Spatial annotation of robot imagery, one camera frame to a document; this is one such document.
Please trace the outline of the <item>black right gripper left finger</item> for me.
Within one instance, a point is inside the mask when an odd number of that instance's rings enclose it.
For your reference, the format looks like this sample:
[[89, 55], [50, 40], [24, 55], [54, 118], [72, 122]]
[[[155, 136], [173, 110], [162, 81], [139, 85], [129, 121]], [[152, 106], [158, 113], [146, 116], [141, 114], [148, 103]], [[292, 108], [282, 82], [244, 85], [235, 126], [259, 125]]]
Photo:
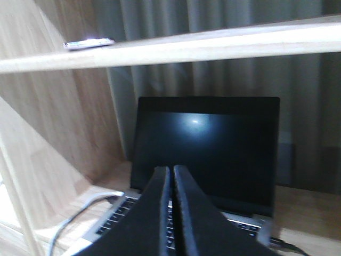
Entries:
[[171, 172], [156, 167], [129, 212], [92, 245], [75, 255], [168, 255], [167, 217]]

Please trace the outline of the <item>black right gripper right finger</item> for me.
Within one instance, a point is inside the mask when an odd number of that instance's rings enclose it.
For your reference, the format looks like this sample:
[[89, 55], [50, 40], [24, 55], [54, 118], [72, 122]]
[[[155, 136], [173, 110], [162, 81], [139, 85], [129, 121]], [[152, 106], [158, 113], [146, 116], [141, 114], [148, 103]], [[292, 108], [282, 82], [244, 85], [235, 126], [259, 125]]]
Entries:
[[176, 255], [276, 255], [223, 216], [188, 168], [173, 168], [173, 227]]

